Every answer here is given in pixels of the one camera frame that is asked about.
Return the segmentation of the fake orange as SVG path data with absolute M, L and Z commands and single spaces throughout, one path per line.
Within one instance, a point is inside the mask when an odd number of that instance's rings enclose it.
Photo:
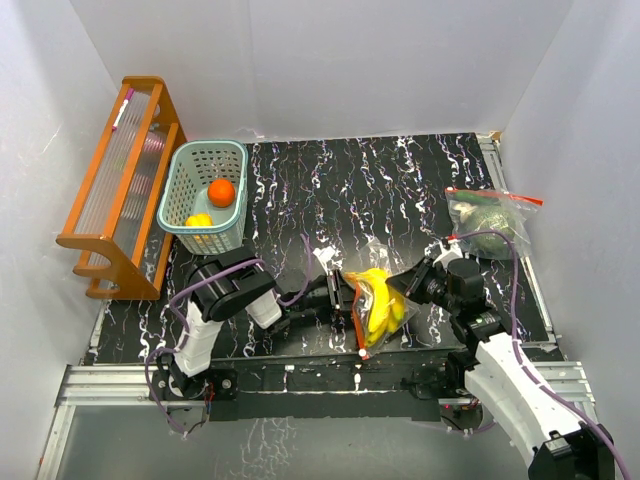
M 207 189 L 207 198 L 216 208 L 230 207 L 236 198 L 234 184 L 226 178 L 214 180 Z

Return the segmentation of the clear zip bag with vegetables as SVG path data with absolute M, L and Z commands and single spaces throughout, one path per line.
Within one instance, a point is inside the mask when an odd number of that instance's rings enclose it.
M 509 260 L 532 253 L 526 222 L 544 205 L 538 198 L 504 190 L 445 190 L 452 237 L 470 255 Z

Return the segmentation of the fake banana bunch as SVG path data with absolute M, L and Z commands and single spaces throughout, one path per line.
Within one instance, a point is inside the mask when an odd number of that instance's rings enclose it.
M 351 316 L 361 350 L 375 351 L 405 323 L 408 316 L 405 297 L 386 285 L 388 277 L 389 273 L 378 267 L 344 274 L 354 289 Z

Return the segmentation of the teal plastic basket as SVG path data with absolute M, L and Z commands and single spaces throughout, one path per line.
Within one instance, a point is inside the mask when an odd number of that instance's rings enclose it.
M 157 209 L 159 226 L 193 255 L 216 255 L 240 247 L 247 212 L 248 163 L 247 148 L 234 140 L 197 140 L 177 148 Z M 228 208 L 216 208 L 207 198 L 209 185 L 218 178 L 234 184 L 236 198 Z M 213 226 L 186 227 L 186 219 L 198 213 L 209 214 Z

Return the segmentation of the pink white marker pen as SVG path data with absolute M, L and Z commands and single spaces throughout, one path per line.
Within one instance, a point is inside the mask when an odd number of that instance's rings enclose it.
M 130 100 L 131 100 L 133 94 L 134 94 L 134 89 L 133 88 L 129 88 L 127 90 L 127 93 L 126 93 L 123 101 L 122 101 L 122 104 L 121 104 L 121 106 L 119 108 L 117 116 L 116 116 L 116 118 L 115 118 L 115 120 L 114 120 L 114 122 L 112 124 L 112 127 L 111 127 L 112 132 L 115 132 L 118 129 L 119 123 L 120 123 L 120 121 L 121 121 L 121 119 L 122 119 L 122 117 L 123 117 L 123 115 L 125 113 L 125 110 L 126 110 L 127 106 L 130 103 Z

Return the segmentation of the aluminium frame rail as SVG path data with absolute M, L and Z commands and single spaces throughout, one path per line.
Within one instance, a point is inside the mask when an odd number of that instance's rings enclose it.
M 81 407 L 150 407 L 151 386 L 142 365 L 70 366 L 56 400 L 56 411 L 40 460 L 38 478 L 57 477 L 74 416 Z M 222 359 L 205 388 L 178 397 L 155 378 L 163 404 L 187 412 L 187 423 L 254 418 L 406 417 L 438 421 L 445 408 L 472 404 L 469 395 L 444 382 L 440 359 L 427 353 L 392 354 L 360 363 L 353 357 Z

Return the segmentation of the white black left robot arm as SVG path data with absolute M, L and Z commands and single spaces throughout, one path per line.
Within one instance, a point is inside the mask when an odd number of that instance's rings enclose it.
M 206 387 L 212 351 L 222 325 L 244 312 L 269 334 L 301 323 L 306 317 L 348 315 L 355 290 L 343 275 L 332 270 L 305 280 L 298 292 L 282 294 L 264 261 L 247 247 L 239 247 L 197 264 L 188 286 L 170 300 L 186 301 L 183 330 L 170 353 L 167 368 L 158 370 L 160 381 L 173 394 L 186 399 L 200 396 Z

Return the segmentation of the clear zip bag with fruit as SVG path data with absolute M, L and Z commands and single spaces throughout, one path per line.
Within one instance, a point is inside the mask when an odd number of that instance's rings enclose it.
M 418 312 L 414 303 L 386 283 L 405 270 L 406 265 L 397 262 L 392 250 L 377 237 L 343 263 L 340 273 L 354 290 L 354 299 L 348 304 L 363 360 L 381 351 L 388 339 Z

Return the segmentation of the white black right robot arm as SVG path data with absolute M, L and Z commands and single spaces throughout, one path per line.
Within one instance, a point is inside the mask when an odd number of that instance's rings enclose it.
M 417 304 L 450 315 L 463 349 L 449 353 L 445 378 L 455 395 L 472 395 L 520 453 L 531 479 L 612 479 L 612 440 L 601 425 L 559 397 L 508 332 L 510 322 L 486 300 L 472 260 L 423 259 L 388 285 Z

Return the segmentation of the fake yellow bell pepper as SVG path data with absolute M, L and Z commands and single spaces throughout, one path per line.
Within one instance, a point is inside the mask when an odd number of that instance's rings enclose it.
M 212 227 L 213 221 L 209 214 L 198 213 L 198 214 L 189 216 L 185 221 L 185 226 L 189 228 Z

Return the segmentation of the orange wooden rack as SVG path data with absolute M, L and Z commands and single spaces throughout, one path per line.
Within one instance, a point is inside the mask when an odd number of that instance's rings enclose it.
M 111 127 L 129 88 L 134 94 Z M 128 76 L 107 119 L 59 246 L 79 253 L 74 274 L 89 281 L 87 296 L 157 300 L 173 237 L 156 219 L 171 159 L 184 144 L 163 79 Z

